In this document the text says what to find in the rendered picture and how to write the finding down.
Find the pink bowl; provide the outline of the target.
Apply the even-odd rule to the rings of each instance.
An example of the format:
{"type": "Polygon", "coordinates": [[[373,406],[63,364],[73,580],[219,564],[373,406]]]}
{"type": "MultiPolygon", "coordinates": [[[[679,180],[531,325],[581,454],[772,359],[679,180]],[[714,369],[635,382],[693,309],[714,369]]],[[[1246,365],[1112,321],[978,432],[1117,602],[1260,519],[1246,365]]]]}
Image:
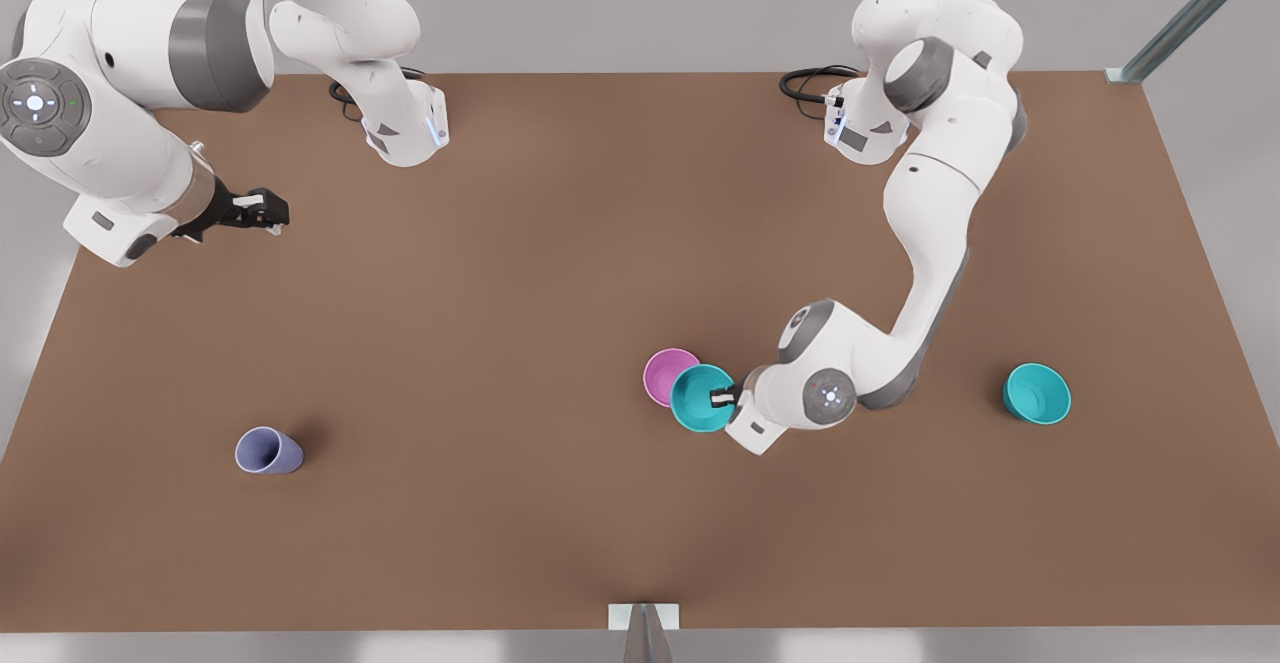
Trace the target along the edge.
{"type": "Polygon", "coordinates": [[[684,372],[700,363],[689,349],[666,348],[658,349],[645,363],[643,371],[643,387],[645,393],[657,404],[669,408],[671,390],[675,380],[684,372]]]}

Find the silver frame post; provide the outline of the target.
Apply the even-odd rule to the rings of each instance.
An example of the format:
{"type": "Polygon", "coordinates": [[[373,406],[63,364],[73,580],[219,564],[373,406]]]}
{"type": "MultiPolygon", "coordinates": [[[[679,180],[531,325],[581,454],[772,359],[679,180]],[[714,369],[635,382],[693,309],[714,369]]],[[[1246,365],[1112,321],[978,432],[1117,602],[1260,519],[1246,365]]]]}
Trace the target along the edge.
{"type": "Polygon", "coordinates": [[[1103,70],[1110,84],[1142,84],[1229,0],[1189,0],[1123,67],[1103,70]]]}
{"type": "Polygon", "coordinates": [[[677,603],[611,603],[608,630],[625,631],[623,663],[675,663],[667,639],[680,628],[677,603]]]}

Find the teal blue bowl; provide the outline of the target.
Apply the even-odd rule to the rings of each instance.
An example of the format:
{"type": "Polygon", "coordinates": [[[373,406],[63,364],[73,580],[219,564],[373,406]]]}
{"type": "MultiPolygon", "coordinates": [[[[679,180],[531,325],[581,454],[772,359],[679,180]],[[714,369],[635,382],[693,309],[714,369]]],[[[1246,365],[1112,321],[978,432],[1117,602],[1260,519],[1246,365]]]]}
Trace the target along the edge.
{"type": "Polygon", "coordinates": [[[694,433],[717,433],[730,422],[733,395],[728,403],[717,404],[717,390],[728,390],[733,380],[713,363],[695,363],[680,372],[669,390],[669,410],[677,422],[694,433]]]}
{"type": "Polygon", "coordinates": [[[1046,363],[1019,363],[1002,388],[1009,413],[1027,422],[1053,425],[1070,412],[1073,395],[1068,381],[1046,363]]]}

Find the lavender cup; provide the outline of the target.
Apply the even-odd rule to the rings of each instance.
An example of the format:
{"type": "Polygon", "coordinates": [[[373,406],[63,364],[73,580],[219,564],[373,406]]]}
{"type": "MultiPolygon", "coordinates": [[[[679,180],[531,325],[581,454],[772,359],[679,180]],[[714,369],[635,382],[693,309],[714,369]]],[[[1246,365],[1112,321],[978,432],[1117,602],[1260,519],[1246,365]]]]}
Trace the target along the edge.
{"type": "Polygon", "coordinates": [[[260,426],[236,444],[237,466],[247,474],[280,475],[297,471],[305,461],[301,445],[276,429],[260,426]]]}

